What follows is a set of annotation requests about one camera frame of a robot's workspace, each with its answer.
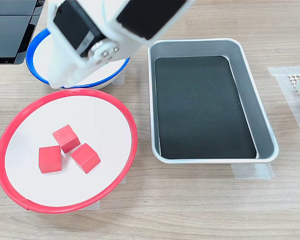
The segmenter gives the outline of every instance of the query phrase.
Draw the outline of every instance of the white plate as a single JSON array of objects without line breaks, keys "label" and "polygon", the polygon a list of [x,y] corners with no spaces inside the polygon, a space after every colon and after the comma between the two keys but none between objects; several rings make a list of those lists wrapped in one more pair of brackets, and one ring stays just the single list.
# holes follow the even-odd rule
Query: white plate
[{"label": "white plate", "polygon": [[[101,162],[85,174],[63,153],[62,171],[42,174],[40,147],[58,145],[52,133],[70,125],[81,144]],[[137,128],[116,98],[92,89],[49,94],[21,111],[0,140],[0,184],[27,210],[64,213],[87,207],[108,194],[128,172],[137,150]]]},{"label": "white plate", "polygon": [[[48,83],[49,63],[52,59],[54,40],[48,29],[40,32],[30,43],[26,53],[26,63],[30,72],[41,82]],[[126,67],[128,59],[109,62],[83,81],[75,88],[101,89],[113,82]]]}]

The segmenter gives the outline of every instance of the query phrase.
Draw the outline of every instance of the red cube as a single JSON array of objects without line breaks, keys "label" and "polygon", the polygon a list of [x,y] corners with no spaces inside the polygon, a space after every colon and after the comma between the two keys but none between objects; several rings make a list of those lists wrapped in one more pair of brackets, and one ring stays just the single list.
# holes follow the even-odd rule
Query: red cube
[{"label": "red cube", "polygon": [[71,157],[86,174],[100,163],[98,154],[86,143],[75,150]]},{"label": "red cube", "polygon": [[60,146],[39,148],[39,168],[43,174],[62,170],[62,155]]},{"label": "red cube", "polygon": [[52,133],[52,135],[64,153],[67,153],[80,145],[79,138],[69,125],[60,128]]}]

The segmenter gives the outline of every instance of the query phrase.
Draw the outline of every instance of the wood grain surface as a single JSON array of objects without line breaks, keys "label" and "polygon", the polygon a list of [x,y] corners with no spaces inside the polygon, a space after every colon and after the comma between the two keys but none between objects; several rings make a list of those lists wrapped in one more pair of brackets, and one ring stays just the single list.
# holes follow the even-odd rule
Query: wood grain surface
[{"label": "wood grain surface", "polygon": [[[47,6],[35,35],[46,27]],[[267,67],[300,66],[300,0],[198,0],[163,39],[239,41],[279,142],[271,180],[235,179],[230,165],[164,165],[150,148],[148,67],[141,48],[124,85],[103,91],[131,111],[138,151],[100,210],[26,211],[0,186],[0,240],[300,240],[300,129]],[[0,65],[0,137],[24,107],[54,90],[25,63]]]}]

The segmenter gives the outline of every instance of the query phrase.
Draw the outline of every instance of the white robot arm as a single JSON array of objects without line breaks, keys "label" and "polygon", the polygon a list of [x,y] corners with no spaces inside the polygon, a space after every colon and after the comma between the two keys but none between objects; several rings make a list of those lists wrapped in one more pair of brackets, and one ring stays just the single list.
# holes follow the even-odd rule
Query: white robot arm
[{"label": "white robot arm", "polygon": [[151,46],[193,0],[50,0],[52,88],[73,87],[108,62]]}]

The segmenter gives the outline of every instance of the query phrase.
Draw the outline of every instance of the black object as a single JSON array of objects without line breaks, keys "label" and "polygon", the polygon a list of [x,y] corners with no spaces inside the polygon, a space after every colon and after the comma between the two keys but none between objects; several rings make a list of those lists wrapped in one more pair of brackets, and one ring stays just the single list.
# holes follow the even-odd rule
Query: black object
[{"label": "black object", "polygon": [[116,20],[130,32],[151,39],[186,0],[131,0]]},{"label": "black object", "polygon": [[226,58],[158,58],[154,67],[162,157],[256,157],[254,142]]},{"label": "black object", "polygon": [[60,5],[53,22],[81,57],[87,57],[90,48],[106,38],[74,0]]},{"label": "black object", "polygon": [[44,0],[0,0],[0,64],[21,64]]}]

